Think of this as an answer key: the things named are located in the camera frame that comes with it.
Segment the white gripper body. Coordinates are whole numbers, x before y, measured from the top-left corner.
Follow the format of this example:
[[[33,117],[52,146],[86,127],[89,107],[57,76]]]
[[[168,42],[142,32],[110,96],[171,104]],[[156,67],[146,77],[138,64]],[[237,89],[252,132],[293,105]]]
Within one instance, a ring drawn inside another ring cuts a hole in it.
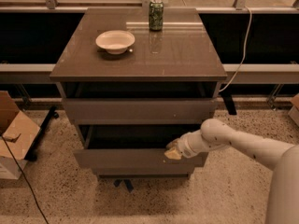
[[[185,158],[192,158],[207,151],[207,143],[200,130],[185,133],[178,139],[178,152]]]

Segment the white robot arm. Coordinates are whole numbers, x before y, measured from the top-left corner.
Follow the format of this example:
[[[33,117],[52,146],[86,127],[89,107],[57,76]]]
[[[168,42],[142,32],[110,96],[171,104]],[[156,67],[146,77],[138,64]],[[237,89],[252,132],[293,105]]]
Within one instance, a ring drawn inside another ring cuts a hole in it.
[[[166,146],[170,160],[232,147],[273,171],[265,224],[299,224],[299,146],[238,131],[218,119],[185,133]]]

